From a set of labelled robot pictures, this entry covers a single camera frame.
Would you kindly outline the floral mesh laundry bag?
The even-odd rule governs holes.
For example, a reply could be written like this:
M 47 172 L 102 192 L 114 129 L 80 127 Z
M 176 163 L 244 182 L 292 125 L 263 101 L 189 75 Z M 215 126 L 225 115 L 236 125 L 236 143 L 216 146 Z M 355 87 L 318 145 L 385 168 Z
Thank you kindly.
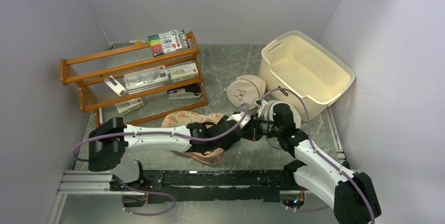
M 189 123 L 218 123 L 222 118 L 223 114 L 213 113 L 209 115 L 199 114 L 193 111 L 177 111 L 172 112 L 165 116 L 162 121 L 161 127 L 170 128 L 182 125 L 187 125 Z M 186 155 L 190 158 L 197 160 L 206 165 L 215 165 L 221 160 L 221 155 L 224 152 L 222 148 L 217 148 L 213 151 L 206 152 L 204 154 L 191 152 L 191 153 L 179 153 Z

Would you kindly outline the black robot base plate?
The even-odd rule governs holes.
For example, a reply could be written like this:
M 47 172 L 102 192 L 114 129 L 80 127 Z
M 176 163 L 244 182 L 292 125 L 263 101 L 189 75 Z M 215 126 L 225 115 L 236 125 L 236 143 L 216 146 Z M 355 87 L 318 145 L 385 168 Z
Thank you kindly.
M 109 189 L 123 192 L 127 207 L 162 204 L 176 200 L 261 200 L 281 202 L 287 207 L 301 208 L 308 196 L 303 187 L 291 181 L 290 173 L 269 170 L 146 170 L 144 179 L 129 187 L 150 191 L 136 196 L 112 177 Z

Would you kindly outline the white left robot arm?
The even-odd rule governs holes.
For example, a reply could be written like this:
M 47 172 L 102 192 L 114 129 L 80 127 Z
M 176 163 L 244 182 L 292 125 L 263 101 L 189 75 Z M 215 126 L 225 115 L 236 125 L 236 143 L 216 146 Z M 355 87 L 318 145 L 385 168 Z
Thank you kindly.
M 168 150 L 208 154 L 230 149 L 241 139 L 249 120 L 241 114 L 223 117 L 217 124 L 190 123 L 170 128 L 148 128 L 124 124 L 113 118 L 93 130 L 89 137 L 88 169 L 110 171 L 131 190 L 145 184 L 142 164 L 129 155 L 137 151 Z

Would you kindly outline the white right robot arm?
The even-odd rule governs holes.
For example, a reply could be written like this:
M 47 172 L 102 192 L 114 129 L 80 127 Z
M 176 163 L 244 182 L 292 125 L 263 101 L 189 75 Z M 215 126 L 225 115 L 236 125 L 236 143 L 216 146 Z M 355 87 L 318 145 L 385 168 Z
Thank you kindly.
M 326 155 L 298 128 L 298 112 L 286 103 L 256 100 L 258 113 L 251 116 L 254 140 L 275 137 L 294 161 L 283 168 L 288 189 L 308 189 L 330 207 L 338 223 L 370 223 L 382 214 L 372 179 L 356 173 Z

